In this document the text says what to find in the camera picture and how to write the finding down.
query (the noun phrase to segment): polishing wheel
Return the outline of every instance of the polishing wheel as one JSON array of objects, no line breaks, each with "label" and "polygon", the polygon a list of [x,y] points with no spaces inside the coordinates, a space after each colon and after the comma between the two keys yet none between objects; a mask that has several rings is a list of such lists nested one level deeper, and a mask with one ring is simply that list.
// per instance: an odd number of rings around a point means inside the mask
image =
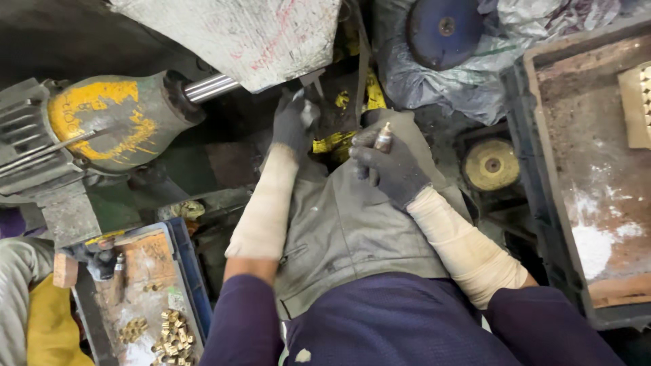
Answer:
[{"label": "polishing wheel", "polygon": [[484,32],[484,19],[477,7],[476,0],[418,0],[407,20],[414,59],[442,71],[472,56]]},{"label": "polishing wheel", "polygon": [[520,166],[513,145],[502,139],[477,143],[465,156],[464,175],[480,191],[496,191],[515,183]]}]

